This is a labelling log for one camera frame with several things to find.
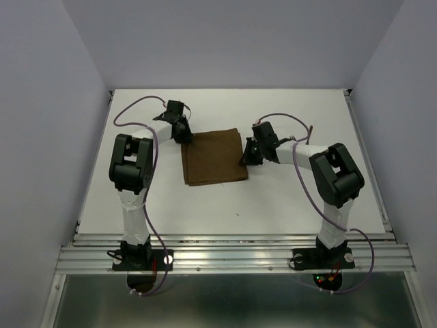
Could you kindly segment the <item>brown cloth napkin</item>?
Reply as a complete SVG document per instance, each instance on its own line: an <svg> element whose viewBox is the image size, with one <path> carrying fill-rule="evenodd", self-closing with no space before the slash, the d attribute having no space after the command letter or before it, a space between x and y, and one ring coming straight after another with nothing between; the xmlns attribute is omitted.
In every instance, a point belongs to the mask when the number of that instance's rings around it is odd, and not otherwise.
<svg viewBox="0 0 437 328"><path fill-rule="evenodd" d="M249 178L238 129L195 133L181 145L184 182L191 187L238 182Z"/></svg>

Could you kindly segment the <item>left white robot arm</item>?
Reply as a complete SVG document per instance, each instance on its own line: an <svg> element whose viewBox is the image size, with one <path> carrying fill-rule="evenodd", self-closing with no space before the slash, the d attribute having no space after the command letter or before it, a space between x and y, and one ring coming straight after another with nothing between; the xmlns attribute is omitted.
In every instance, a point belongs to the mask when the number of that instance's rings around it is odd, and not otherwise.
<svg viewBox="0 0 437 328"><path fill-rule="evenodd" d="M127 110L147 99L159 100L165 111L148 124L119 122ZM191 117L185 111L191 109L181 101L144 96L122 109L113 119L116 127L138 126L141 129L115 137L109 166L109 180L119 195L124 224L120 249L110 251L109 255L118 262L129 261L136 269L145 269L152 261L150 233L155 233L156 229L148 217L146 201L158 164L159 146L169 140L189 144L193 139L189 126Z"/></svg>

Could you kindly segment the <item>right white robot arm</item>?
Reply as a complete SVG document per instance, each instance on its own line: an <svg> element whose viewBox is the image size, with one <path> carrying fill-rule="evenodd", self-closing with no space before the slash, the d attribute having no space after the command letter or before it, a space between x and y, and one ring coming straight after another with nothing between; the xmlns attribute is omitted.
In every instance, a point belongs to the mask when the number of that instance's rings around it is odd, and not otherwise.
<svg viewBox="0 0 437 328"><path fill-rule="evenodd" d="M246 139L241 165L261 165L265 160L293 165L303 190L322 217L322 227L316 239L315 261L329 267L339 258L338 249L346 245L348 219L354 200L365 186L365 179L352 155L342 143L312 146L306 141L288 137L279 139L269 122L252 126L253 136ZM319 209L303 180L301 169L308 169L320 198Z"/></svg>

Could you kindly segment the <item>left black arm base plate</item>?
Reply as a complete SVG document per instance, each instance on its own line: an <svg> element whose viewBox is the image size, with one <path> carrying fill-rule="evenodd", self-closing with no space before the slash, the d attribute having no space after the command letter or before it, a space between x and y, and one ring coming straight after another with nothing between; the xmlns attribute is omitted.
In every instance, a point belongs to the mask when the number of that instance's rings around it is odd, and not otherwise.
<svg viewBox="0 0 437 328"><path fill-rule="evenodd" d="M168 249L167 254L164 249L152 249L149 260L141 258L125 260L122 258L120 250L108 251L113 255L111 270L115 272L164 272L173 270L173 250Z"/></svg>

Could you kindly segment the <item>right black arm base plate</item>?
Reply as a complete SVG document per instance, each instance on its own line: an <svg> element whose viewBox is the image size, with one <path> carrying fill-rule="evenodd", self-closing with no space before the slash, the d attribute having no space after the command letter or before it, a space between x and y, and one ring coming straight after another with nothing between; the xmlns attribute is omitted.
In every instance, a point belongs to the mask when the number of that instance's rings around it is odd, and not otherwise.
<svg viewBox="0 0 437 328"><path fill-rule="evenodd" d="M306 270L331 270L354 269L354 257L349 247L340 251L322 251L316 248L296 248L292 250L292 257L288 260L291 269Z"/></svg>

